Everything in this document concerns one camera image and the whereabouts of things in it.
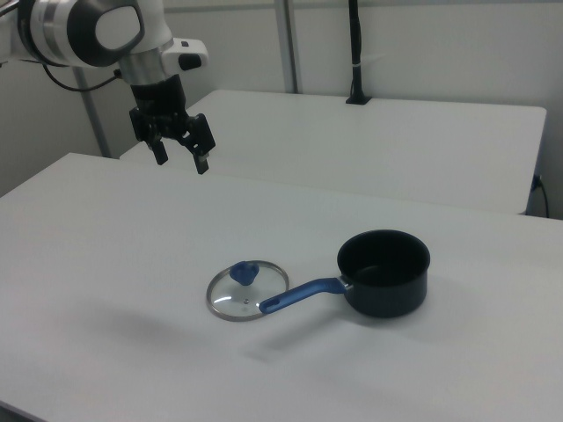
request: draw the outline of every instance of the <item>black power cord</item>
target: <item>black power cord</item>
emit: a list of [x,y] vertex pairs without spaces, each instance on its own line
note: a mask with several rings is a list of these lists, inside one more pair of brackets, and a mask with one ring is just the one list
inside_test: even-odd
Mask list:
[[46,65],[43,65],[43,69],[45,70],[45,73],[47,73],[47,76],[49,76],[49,78],[54,83],[59,85],[61,88],[64,88],[65,90],[72,91],[72,92],[91,92],[91,91],[95,91],[95,90],[98,90],[98,89],[110,84],[114,80],[119,79],[120,76],[121,76],[119,71],[116,71],[115,76],[110,77],[109,79],[107,79],[105,82],[102,82],[101,84],[92,86],[90,88],[74,88],[72,86],[68,86],[68,85],[65,85],[62,82],[60,82],[56,77],[53,76],[53,74],[51,73],[51,71],[48,69],[48,67]]
[[542,194],[544,195],[545,218],[549,218],[549,201],[547,200],[547,191],[545,190],[541,175],[535,174],[531,183],[531,191],[534,192],[538,188],[542,190]]
[[[362,54],[362,28],[360,27],[360,55]],[[352,79],[352,83],[350,84],[350,97],[354,95],[354,79]]]

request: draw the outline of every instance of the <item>white wall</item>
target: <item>white wall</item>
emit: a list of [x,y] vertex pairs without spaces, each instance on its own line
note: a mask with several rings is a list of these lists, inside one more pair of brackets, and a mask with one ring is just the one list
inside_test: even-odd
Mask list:
[[[363,54],[384,55],[363,68],[368,94],[546,108],[539,170],[563,218],[563,4],[365,7],[360,18]],[[347,9],[297,8],[296,36],[303,92],[347,95]]]
[[[76,84],[69,69],[56,74]],[[100,154],[80,94],[31,63],[0,68],[0,131],[0,196],[70,152]]]
[[[209,51],[207,68],[182,76],[188,106],[218,88],[285,92],[273,8],[167,13],[166,21],[175,37],[203,40]],[[93,70],[86,75],[94,83],[110,73]],[[135,106],[133,95],[119,82],[93,97],[112,155],[119,157],[137,144],[128,117]]]

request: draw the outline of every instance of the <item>pot handle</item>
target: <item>pot handle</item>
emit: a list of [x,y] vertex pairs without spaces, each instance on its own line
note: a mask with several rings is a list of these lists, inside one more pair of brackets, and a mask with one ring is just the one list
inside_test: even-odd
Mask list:
[[346,293],[348,288],[349,285],[338,278],[313,280],[266,299],[259,305],[259,309],[263,314],[271,314],[317,293],[325,292],[341,295]]

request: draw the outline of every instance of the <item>blue handle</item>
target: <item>blue handle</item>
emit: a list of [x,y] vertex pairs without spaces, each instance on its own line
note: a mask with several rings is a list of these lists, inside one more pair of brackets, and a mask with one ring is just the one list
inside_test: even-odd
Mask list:
[[229,275],[234,281],[238,281],[243,286],[250,286],[259,272],[260,267],[258,264],[243,261],[232,266],[229,270]]
[[259,305],[260,312],[263,314],[271,314],[276,310],[283,309],[309,296],[316,295],[317,293],[333,293],[341,295],[346,293],[346,286],[340,279],[319,279],[309,281],[301,286],[292,288],[285,293],[266,299]]

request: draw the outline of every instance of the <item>black pole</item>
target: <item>black pole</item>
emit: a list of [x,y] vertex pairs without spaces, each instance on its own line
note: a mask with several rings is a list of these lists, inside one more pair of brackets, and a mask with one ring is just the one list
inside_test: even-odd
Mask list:
[[348,0],[350,39],[352,41],[352,93],[347,104],[365,105],[371,100],[362,90],[362,28],[358,15],[358,0]]

